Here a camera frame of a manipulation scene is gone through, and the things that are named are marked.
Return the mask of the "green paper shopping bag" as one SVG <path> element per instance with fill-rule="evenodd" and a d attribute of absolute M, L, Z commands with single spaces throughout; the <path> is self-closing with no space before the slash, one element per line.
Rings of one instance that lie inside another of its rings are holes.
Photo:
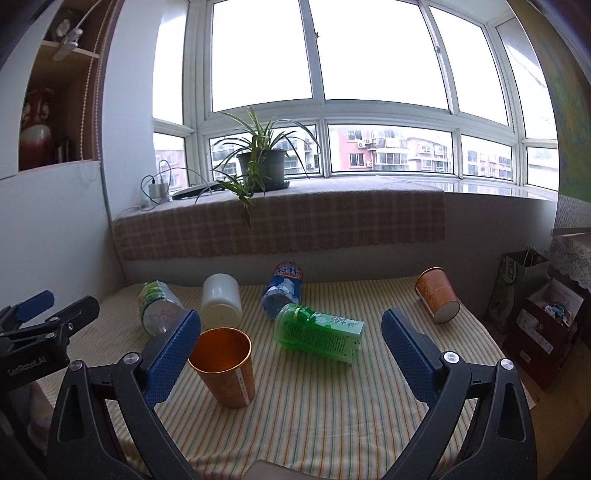
<path fill-rule="evenodd" d="M 505 333 L 516 320 L 522 302 L 547 281 L 549 260 L 533 248 L 502 255 L 486 319 Z"/>

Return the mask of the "black flat device on sill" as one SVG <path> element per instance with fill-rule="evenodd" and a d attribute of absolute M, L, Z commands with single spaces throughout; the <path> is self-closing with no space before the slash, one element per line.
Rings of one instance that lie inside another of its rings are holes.
<path fill-rule="evenodd" d="M 222 191 L 223 187 L 218 183 L 204 183 L 198 184 L 179 190 L 171 195 L 172 200 L 184 200 L 189 198 L 197 198 L 203 193 L 214 193 Z"/>

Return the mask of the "brown cardboard box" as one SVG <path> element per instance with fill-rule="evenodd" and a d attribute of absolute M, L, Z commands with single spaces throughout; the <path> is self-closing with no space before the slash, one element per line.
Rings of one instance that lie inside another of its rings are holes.
<path fill-rule="evenodd" d="M 503 350 L 541 389 L 548 390 L 589 318 L 589 292 L 552 278 L 522 302 Z"/>

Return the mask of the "green tea bottle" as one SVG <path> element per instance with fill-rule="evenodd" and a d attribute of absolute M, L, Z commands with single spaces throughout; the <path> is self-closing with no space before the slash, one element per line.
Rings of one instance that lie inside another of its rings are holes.
<path fill-rule="evenodd" d="M 358 357 L 365 323 L 303 305 L 284 305 L 274 321 L 274 340 L 281 347 L 346 364 Z"/>

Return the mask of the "clear green-label bottle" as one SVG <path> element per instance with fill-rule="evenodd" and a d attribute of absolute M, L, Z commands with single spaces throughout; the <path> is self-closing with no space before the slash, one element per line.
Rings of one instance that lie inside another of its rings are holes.
<path fill-rule="evenodd" d="M 141 324 L 152 337 L 169 330 L 183 311 L 180 300 L 167 284 L 159 280 L 143 284 L 138 303 Z"/>

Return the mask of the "white clip lamp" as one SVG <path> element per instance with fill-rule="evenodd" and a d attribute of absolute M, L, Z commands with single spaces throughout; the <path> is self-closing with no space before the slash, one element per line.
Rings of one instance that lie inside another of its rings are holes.
<path fill-rule="evenodd" d="M 56 52 L 52 55 L 51 59 L 54 62 L 60 62 L 65 59 L 71 52 L 78 47 L 78 40 L 83 34 L 82 25 L 86 19 L 93 13 L 93 11 L 102 3 L 101 0 L 97 0 L 82 16 L 75 27 L 71 28 L 62 38 L 60 46 Z"/>

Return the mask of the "orange patterned paper cup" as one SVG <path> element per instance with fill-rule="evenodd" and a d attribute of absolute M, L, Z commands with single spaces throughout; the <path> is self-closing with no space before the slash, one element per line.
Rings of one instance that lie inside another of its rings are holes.
<path fill-rule="evenodd" d="M 242 330 L 219 327 L 201 333 L 188 364 L 221 405 L 238 409 L 253 401 L 252 340 Z"/>

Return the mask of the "potted spider plant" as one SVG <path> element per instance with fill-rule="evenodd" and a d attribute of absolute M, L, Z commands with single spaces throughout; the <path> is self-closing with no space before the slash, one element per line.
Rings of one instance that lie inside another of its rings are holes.
<path fill-rule="evenodd" d="M 273 116 L 263 122 L 250 106 L 245 108 L 242 115 L 231 111 L 221 114 L 238 123 L 242 131 L 226 134 L 218 140 L 222 146 L 228 146 L 230 151 L 212 167 L 220 176 L 213 183 L 235 195 L 242 203 L 242 223 L 250 228 L 254 195 L 284 188 L 284 163 L 288 154 L 294 153 L 298 164 L 305 166 L 304 158 L 294 143 L 311 142 L 318 151 L 322 150 L 322 144 L 307 125 L 296 119 Z"/>

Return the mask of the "red ceramic vase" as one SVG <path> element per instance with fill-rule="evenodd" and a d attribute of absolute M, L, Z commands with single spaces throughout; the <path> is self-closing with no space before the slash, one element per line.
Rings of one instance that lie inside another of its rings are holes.
<path fill-rule="evenodd" d="M 52 160 L 52 135 L 47 124 L 50 99 L 48 88 L 30 91 L 25 96 L 19 135 L 19 170 L 49 165 Z"/>

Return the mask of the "striped yellow table cloth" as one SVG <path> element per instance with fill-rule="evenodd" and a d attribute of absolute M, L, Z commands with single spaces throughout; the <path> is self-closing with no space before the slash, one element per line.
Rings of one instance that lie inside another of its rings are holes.
<path fill-rule="evenodd" d="M 183 311 L 197 312 L 199 320 L 201 291 L 176 289 Z M 139 292 L 129 286 L 104 299 L 98 318 L 73 336 L 69 364 L 41 383 L 54 408 L 71 362 L 111 365 L 153 338 L 140 323 Z M 440 350 L 470 363 L 504 358 L 470 311 L 435 323 L 413 278 L 304 287 L 304 306 L 365 323 L 353 364 L 281 347 L 274 320 L 263 315 L 262 291 L 246 286 L 240 296 L 243 317 L 235 329 L 252 340 L 253 401 L 238 409 L 221 405 L 187 359 L 168 398 L 154 407 L 196 479 L 388 479 L 428 411 L 384 342 L 381 320 L 389 309 L 401 309 Z M 118 405 L 106 404 L 126 460 L 146 474 Z"/>

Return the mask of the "blue label water bottle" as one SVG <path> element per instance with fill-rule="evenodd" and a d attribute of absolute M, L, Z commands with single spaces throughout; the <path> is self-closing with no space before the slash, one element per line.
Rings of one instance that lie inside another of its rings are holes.
<path fill-rule="evenodd" d="M 263 291 L 262 307 L 266 317 L 274 320 L 284 305 L 301 303 L 301 283 L 304 271 L 297 263 L 283 262 L 276 265 L 270 284 Z"/>

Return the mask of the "white lace cloth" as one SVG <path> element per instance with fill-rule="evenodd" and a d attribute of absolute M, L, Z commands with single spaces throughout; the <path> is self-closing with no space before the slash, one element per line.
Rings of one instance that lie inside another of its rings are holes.
<path fill-rule="evenodd" d="M 555 270 L 577 282 L 583 289 L 590 291 L 591 248 L 589 233 L 554 237 L 551 240 L 548 255 Z"/>

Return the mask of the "brown plaid windowsill cover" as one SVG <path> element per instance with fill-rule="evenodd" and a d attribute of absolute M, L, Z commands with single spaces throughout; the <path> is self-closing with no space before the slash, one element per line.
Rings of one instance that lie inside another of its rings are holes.
<path fill-rule="evenodd" d="M 394 177 L 304 181 L 257 194 L 228 192 L 127 213 L 112 224 L 126 262 L 314 252 L 446 238 L 443 190 Z"/>

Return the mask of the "white plastic cup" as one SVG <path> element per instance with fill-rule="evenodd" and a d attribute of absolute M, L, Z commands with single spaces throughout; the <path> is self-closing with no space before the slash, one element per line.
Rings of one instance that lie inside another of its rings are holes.
<path fill-rule="evenodd" d="M 238 328 L 242 322 L 242 297 L 238 281 L 231 275 L 210 275 L 202 287 L 199 316 L 204 329 Z"/>

